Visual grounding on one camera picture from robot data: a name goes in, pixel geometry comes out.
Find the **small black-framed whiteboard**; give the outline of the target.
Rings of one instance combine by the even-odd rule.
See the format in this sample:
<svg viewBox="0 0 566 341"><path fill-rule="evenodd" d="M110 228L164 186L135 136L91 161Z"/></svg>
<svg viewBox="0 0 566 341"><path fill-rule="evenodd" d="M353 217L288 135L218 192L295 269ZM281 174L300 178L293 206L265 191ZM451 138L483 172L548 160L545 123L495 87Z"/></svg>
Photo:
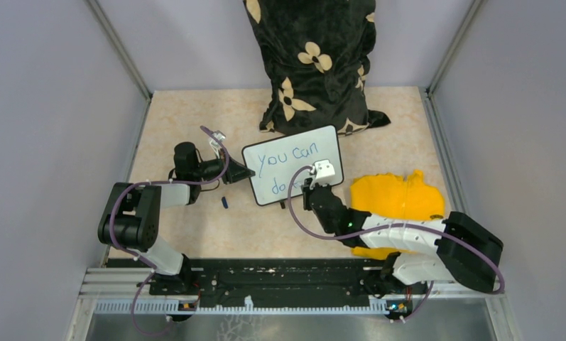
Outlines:
<svg viewBox="0 0 566 341"><path fill-rule="evenodd" d="M312 168L317 162L329 162L334 175L325 179L326 184L344 181L339 139L333 125L251 144L243 147L241 154L246 167L255 172L250 184L259 206L286 200L288 191L293 197L300 195L310 172L301 172L295 180L292 177L303 166Z"/></svg>

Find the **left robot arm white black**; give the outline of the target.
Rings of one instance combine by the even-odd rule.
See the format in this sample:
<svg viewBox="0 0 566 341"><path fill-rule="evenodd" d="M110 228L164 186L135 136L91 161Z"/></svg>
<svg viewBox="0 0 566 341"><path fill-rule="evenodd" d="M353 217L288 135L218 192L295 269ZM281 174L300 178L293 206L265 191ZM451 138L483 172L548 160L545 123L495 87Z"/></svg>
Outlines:
<svg viewBox="0 0 566 341"><path fill-rule="evenodd" d="M182 142L174 148L174 167L164 183L116 183L97 228L99 241L149 265L155 280L166 281L176 293L189 292L195 283L190 260L160 237L160 211L194 204L212 181L232 184L255 175L220 146L215 155L205 161L193 143Z"/></svg>

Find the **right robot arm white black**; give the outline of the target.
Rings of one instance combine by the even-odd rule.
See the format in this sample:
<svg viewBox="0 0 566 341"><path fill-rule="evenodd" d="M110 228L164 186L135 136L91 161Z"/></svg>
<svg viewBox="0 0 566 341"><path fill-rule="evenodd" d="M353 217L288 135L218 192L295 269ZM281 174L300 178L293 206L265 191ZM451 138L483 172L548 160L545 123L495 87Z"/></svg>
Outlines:
<svg viewBox="0 0 566 341"><path fill-rule="evenodd" d="M303 207L315 214L324 234L350 248L390 249L383 259L383 287L399 293L420 282L454 281L480 293L504 289L499 271L503 242L463 212L441 220L400 220L347 207L328 185L306 180Z"/></svg>

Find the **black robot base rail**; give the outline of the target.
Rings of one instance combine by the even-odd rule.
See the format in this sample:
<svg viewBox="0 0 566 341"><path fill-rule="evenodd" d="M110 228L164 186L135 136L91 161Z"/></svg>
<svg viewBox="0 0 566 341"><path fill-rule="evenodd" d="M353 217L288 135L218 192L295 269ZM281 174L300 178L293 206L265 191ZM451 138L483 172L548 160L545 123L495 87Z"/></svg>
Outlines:
<svg viewBox="0 0 566 341"><path fill-rule="evenodd" d="M404 285L368 259L193 259L180 275L132 259L88 269L80 296L97 313L164 315L382 315L404 319L425 282Z"/></svg>

